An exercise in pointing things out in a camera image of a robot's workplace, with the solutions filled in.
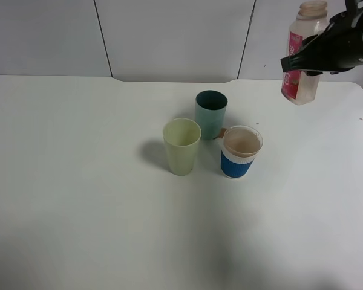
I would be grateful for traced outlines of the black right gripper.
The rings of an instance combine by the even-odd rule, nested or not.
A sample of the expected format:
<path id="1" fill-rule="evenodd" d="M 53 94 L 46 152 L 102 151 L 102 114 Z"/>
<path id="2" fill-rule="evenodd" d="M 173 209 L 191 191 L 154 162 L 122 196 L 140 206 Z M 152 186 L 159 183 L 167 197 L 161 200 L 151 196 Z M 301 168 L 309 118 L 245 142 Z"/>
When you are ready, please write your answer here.
<path id="1" fill-rule="evenodd" d="M 295 54 L 281 59 L 284 73 L 318 76 L 363 65 L 363 1 L 345 1 L 345 7 L 346 11 L 330 18 L 331 30 L 308 37 Z"/>

